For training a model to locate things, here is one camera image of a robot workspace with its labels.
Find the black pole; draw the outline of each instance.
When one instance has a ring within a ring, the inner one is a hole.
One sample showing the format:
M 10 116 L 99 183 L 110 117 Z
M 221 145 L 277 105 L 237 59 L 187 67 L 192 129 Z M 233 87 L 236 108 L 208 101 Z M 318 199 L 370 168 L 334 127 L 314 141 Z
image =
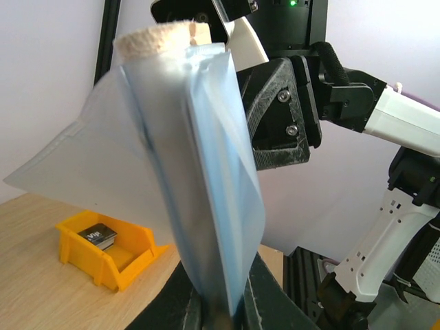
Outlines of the black pole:
M 120 4 L 121 0 L 105 0 L 104 3 L 94 84 L 110 70 L 113 40 L 118 26 Z

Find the yellow object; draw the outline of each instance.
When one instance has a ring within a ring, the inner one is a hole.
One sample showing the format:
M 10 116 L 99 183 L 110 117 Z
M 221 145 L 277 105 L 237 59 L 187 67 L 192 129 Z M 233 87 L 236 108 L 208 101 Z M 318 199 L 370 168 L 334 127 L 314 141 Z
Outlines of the yellow object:
M 118 233 L 105 251 L 77 233 L 103 223 Z M 93 277 L 96 285 L 125 290 L 168 246 L 156 246 L 153 231 L 132 223 L 84 211 L 56 225 L 61 231 L 60 260 Z
M 434 326 L 432 327 L 431 330 L 440 330 L 440 320 L 438 320 L 438 321 L 434 324 Z

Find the metal bolt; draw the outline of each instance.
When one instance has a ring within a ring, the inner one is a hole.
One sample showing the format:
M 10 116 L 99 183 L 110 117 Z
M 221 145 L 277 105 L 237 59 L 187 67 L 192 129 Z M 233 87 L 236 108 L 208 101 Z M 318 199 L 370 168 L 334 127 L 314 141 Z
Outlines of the metal bolt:
M 286 134 L 290 136 L 295 136 L 298 134 L 298 127 L 296 125 L 290 125 L 286 128 Z
M 278 93 L 277 98 L 278 101 L 286 103 L 288 100 L 290 100 L 290 93 L 288 90 L 284 89 Z
M 255 12 L 259 9 L 259 5 L 256 1 L 251 2 L 250 4 L 250 9 L 252 12 Z
M 195 20 L 199 23 L 207 23 L 208 15 L 204 12 L 199 12 L 197 15 L 195 15 Z

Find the wooden tabletop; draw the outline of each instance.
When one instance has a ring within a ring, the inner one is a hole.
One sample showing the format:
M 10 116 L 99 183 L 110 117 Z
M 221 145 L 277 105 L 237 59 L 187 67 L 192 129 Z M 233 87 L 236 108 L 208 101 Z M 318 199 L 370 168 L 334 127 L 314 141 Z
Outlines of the wooden tabletop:
M 163 288 L 179 262 L 174 246 L 124 292 L 63 265 L 54 226 L 80 211 L 31 194 L 0 206 L 0 329 L 124 329 Z M 281 283 L 283 255 L 259 252 Z

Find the tan cylindrical tip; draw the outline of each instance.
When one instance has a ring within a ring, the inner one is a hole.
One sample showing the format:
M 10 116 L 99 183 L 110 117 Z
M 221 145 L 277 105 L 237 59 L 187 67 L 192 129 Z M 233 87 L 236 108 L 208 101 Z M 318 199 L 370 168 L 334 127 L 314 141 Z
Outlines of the tan cylindrical tip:
M 147 57 L 190 45 L 211 43 L 209 25 L 190 21 L 158 24 L 115 40 L 124 61 Z

